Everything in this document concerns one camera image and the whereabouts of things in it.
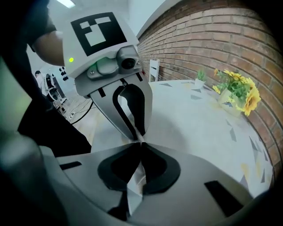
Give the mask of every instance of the black sleeve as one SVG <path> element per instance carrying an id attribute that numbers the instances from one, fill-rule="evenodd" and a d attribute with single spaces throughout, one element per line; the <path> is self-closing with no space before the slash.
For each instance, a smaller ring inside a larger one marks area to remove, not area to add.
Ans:
<path id="1" fill-rule="evenodd" d="M 48 2 L 48 0 L 35 1 L 24 22 L 25 41 L 31 49 L 32 45 L 39 37 L 56 30 L 48 16 Z"/>

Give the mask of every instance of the white shirt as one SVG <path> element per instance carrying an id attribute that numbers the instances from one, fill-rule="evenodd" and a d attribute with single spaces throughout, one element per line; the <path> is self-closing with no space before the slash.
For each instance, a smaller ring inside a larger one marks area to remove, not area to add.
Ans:
<path id="1" fill-rule="evenodd" d="M 41 89 L 41 92 L 44 96 L 48 95 L 48 86 L 46 83 L 45 75 L 39 74 L 36 77 L 36 81 L 38 83 L 38 87 Z"/>

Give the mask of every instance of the white chair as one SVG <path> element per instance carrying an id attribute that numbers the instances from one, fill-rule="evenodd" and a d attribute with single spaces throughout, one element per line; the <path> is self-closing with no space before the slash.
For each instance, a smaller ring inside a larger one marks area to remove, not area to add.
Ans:
<path id="1" fill-rule="evenodd" d="M 159 72 L 159 60 L 149 62 L 149 82 L 157 82 Z"/>

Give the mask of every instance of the black pants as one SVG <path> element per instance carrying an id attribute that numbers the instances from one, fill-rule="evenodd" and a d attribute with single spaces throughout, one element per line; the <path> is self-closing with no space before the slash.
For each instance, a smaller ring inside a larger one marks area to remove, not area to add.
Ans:
<path id="1" fill-rule="evenodd" d="M 32 100 L 18 129 L 38 145 L 51 148 L 55 157 L 90 153 L 91 145 L 45 97 Z"/>

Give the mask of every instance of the camera lens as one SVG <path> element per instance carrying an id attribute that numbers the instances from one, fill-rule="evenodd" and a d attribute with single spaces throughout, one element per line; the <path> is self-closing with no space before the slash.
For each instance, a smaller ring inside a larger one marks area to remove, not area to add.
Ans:
<path id="1" fill-rule="evenodd" d="M 136 64 L 136 61 L 134 59 L 127 58 L 127 59 L 123 60 L 122 67 L 124 69 L 131 69 L 135 66 L 135 64 Z"/>

